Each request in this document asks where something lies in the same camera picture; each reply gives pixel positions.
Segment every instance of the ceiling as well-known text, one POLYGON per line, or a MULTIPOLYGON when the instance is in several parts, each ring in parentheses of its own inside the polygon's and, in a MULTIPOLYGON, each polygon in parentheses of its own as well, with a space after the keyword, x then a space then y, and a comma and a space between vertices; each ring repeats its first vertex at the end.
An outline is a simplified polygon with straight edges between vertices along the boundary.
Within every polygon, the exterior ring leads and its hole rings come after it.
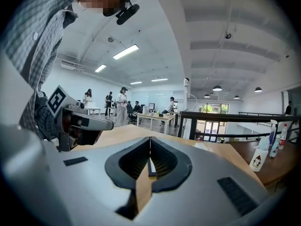
POLYGON ((78 19, 64 31, 58 60, 80 73, 129 87, 150 86, 156 78, 182 83, 183 66, 169 22, 157 0, 131 0, 140 10, 123 25, 116 17, 87 10, 74 3, 78 19), (119 60, 113 56, 136 44, 139 49, 119 60), (102 64, 107 67, 99 73, 102 64), (130 85, 142 81, 142 84, 130 85))
POLYGON ((273 0, 181 2, 190 34, 192 93, 210 93, 220 85, 226 99, 243 97, 250 83, 297 42, 273 0))

